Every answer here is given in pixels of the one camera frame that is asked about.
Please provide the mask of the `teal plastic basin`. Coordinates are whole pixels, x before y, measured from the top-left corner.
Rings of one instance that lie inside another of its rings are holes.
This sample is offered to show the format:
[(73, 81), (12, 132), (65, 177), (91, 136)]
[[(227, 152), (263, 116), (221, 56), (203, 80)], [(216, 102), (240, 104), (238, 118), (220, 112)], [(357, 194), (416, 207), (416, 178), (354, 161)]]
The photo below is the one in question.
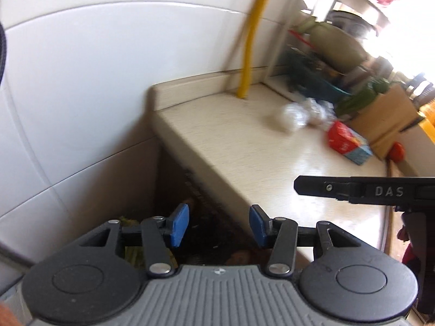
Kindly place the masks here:
[(287, 59), (289, 83), (301, 95), (332, 104), (337, 104), (351, 96), (350, 93), (334, 86), (321, 76), (321, 72), (316, 68), (318, 59), (295, 48), (288, 51)]

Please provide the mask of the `olive green pot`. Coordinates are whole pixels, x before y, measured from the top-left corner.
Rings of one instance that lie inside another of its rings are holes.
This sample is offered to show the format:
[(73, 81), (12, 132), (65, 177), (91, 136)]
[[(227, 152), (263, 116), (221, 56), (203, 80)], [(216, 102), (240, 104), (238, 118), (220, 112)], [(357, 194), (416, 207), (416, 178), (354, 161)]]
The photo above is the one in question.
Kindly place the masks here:
[(314, 52), (341, 74), (347, 74), (367, 60), (368, 53), (352, 35), (327, 22), (307, 17), (293, 30), (307, 34)]

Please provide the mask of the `red tomato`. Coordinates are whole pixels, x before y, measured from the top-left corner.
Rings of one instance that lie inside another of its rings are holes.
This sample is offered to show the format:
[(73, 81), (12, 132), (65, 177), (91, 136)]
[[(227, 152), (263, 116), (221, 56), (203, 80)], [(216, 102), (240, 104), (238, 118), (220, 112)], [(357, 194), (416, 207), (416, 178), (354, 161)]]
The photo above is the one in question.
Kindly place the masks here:
[(389, 150), (387, 158), (394, 163), (400, 163), (404, 161), (406, 156), (406, 150), (400, 142), (394, 142)]

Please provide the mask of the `red and blue carton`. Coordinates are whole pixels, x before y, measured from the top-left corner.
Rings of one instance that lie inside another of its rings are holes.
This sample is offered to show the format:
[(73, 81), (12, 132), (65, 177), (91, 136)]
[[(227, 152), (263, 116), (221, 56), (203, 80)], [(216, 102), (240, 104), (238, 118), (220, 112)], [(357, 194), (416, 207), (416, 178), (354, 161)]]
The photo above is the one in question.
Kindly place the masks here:
[(328, 145), (348, 160), (361, 166), (372, 156), (366, 139), (340, 121), (327, 131)]

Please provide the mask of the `white corner dish rack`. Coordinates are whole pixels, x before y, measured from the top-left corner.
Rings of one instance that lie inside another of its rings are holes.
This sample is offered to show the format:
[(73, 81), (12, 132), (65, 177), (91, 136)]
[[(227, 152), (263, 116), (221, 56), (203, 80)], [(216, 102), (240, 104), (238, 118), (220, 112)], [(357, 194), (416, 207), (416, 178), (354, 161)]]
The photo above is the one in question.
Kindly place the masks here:
[(389, 24), (374, 0), (288, 0), (283, 17), (264, 82), (294, 102), (349, 97)]

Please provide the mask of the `clear plastic bag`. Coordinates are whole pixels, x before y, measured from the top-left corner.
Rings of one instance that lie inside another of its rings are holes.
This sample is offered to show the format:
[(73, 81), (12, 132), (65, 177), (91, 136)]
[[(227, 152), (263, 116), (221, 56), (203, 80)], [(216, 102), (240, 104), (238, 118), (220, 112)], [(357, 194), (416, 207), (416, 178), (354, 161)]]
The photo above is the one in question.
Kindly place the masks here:
[(334, 106), (324, 100), (306, 98), (281, 107), (272, 119), (276, 126), (286, 133), (295, 133), (306, 126), (327, 131), (337, 120)]

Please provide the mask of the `green pepper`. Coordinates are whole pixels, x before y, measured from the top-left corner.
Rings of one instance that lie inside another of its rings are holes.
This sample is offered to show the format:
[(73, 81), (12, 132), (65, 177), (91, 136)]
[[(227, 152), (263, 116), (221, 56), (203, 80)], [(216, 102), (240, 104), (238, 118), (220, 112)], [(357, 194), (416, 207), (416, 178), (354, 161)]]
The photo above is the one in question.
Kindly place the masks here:
[(378, 95), (386, 93), (389, 88), (390, 82), (387, 79), (371, 79), (359, 92), (340, 101), (335, 106), (335, 114), (337, 117), (342, 117), (357, 113), (374, 102)]

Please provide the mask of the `wooden knife block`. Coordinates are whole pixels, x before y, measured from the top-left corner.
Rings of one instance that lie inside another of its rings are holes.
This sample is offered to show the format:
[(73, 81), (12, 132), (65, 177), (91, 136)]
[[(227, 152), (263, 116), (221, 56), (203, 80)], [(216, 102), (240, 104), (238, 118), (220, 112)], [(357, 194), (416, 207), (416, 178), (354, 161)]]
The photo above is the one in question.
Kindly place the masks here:
[(365, 107), (348, 126), (369, 143), (373, 154), (386, 158), (399, 132), (418, 118), (418, 112), (406, 92), (394, 83), (385, 94)]

